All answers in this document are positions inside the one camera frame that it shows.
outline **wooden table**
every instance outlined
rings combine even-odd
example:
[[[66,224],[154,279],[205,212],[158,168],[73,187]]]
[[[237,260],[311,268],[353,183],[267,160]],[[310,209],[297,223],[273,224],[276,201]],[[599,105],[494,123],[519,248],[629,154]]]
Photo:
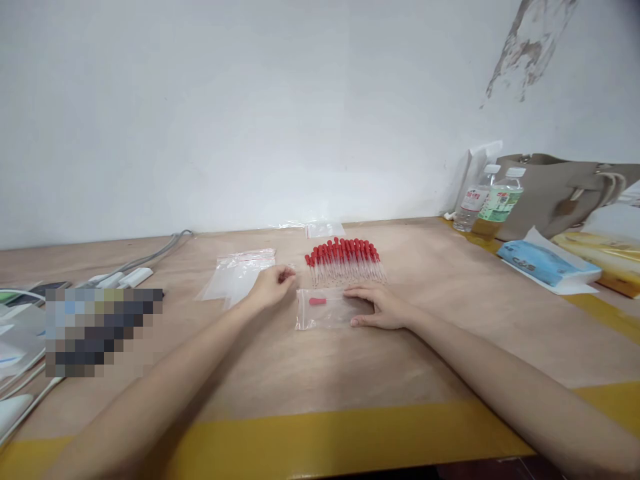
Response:
[[[640,323],[591,295],[558,297],[439,219],[346,224],[384,262],[390,288],[540,368],[640,437]],[[302,229],[196,235],[152,266],[163,314],[103,377],[66,379],[0,455],[0,477],[38,478],[136,376],[222,312],[196,301],[218,255],[274,247],[310,287]],[[84,281],[167,238],[0,252],[0,283]],[[190,418],[153,452],[158,478],[317,477],[532,453],[408,331],[294,331],[296,305],[253,325]],[[33,382],[37,393],[46,383]],[[175,443],[181,439],[177,448]]]

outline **handbag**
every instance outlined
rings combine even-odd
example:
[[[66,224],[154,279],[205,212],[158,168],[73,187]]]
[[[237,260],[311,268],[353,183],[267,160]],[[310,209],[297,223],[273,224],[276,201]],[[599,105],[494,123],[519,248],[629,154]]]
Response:
[[[510,167],[526,168],[522,196],[497,235],[503,241],[520,240],[531,227],[549,239],[578,226],[640,179],[640,165],[568,161],[542,153],[506,155],[496,163],[502,165],[496,181]]]

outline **pile of droppers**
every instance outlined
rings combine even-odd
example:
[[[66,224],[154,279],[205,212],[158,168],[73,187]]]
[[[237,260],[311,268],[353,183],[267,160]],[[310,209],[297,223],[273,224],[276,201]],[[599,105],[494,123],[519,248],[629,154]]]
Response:
[[[387,282],[380,255],[368,240],[335,237],[333,242],[329,240],[314,247],[310,255],[305,255],[305,260],[314,288],[360,281]]]

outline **person's left hand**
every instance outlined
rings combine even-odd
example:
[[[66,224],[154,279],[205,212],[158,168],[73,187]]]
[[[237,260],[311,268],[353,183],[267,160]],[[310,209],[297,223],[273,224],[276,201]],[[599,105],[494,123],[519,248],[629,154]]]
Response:
[[[258,274],[247,298],[262,308],[272,307],[296,286],[295,270],[286,265],[275,265]]]

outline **plastic bottle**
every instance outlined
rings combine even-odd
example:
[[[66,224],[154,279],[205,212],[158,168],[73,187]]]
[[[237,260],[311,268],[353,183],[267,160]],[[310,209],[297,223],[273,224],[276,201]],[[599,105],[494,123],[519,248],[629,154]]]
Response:
[[[486,242],[495,238],[502,223],[507,219],[513,206],[522,195],[523,188],[519,179],[525,174],[525,171],[524,168],[512,167],[507,170],[505,178],[493,184],[480,213],[478,213],[478,220],[471,228],[473,236]]]
[[[475,182],[471,184],[458,209],[455,211],[453,228],[460,231],[471,231],[473,222],[475,222],[475,219],[478,217],[480,208],[482,208],[491,190],[491,186],[495,180],[495,174],[499,171],[500,165],[496,165],[495,163],[490,163],[485,166],[485,169],[478,175]]]

